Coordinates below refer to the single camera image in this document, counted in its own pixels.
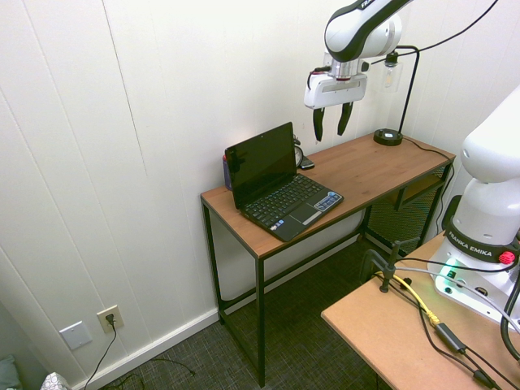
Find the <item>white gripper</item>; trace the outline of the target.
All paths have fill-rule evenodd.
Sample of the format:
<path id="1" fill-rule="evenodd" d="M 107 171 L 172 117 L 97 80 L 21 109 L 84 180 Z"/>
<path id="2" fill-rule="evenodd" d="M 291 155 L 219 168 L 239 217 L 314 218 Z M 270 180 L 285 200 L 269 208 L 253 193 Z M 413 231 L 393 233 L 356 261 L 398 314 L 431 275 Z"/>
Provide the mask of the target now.
<path id="1" fill-rule="evenodd" d="M 353 110 L 353 102 L 364 98 L 367 76 L 364 74 L 339 81 L 329 75 L 313 75 L 310 86 L 305 88 L 304 104 L 313 110 L 314 134 L 317 142 L 323 139 L 323 117 L 328 106 L 342 105 L 337 135 L 342 136 Z"/>

